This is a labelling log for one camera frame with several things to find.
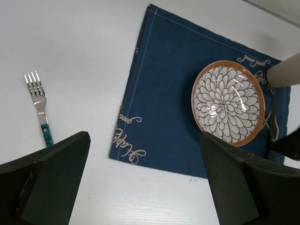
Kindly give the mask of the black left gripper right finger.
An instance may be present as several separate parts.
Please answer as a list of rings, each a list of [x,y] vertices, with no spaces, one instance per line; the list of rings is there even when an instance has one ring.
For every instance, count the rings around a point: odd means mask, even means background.
[[[221,225],[298,225],[300,171],[200,134],[201,155]]]

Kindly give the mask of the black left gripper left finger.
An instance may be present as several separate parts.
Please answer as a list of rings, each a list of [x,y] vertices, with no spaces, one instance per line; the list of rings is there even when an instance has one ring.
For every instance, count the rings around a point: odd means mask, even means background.
[[[67,225],[90,149],[78,132],[0,166],[2,225]]]

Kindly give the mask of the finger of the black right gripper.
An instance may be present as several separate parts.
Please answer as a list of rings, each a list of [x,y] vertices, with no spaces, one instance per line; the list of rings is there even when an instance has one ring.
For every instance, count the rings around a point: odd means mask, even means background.
[[[271,142],[268,149],[276,151],[293,160],[300,160],[300,128],[289,135]]]

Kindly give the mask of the beige paper cup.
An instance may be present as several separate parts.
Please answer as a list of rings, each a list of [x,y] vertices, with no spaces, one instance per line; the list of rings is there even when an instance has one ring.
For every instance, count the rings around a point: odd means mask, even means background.
[[[267,80],[274,88],[298,85],[300,83],[300,53],[268,69]]]

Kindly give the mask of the floral plate with orange rim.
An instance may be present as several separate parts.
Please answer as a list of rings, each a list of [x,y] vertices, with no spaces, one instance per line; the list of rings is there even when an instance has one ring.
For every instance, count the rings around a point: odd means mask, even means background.
[[[236,147],[258,135],[265,115],[263,91],[254,75],[228,60],[213,62],[199,73],[191,106],[201,131]]]

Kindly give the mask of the dark blue cloth placemat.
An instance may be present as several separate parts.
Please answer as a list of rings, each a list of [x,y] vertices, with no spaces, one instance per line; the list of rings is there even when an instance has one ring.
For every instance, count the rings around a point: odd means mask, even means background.
[[[149,5],[137,40],[110,158],[205,178],[201,131],[192,114],[192,87],[200,71],[219,60],[245,66],[262,88],[263,126],[243,149],[264,157],[273,99],[277,110],[275,136],[279,139],[287,133],[291,89],[275,89],[266,79],[267,70],[279,60]]]

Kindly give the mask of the black knife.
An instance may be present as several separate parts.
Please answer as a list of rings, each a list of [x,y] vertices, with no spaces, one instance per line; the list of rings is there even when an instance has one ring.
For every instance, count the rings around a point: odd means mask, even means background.
[[[272,152],[271,152],[271,143],[275,142],[277,135],[277,128],[276,128],[276,100],[275,96],[272,97],[272,108],[270,112],[270,124],[269,124],[269,143],[267,145],[267,159],[271,160]]]

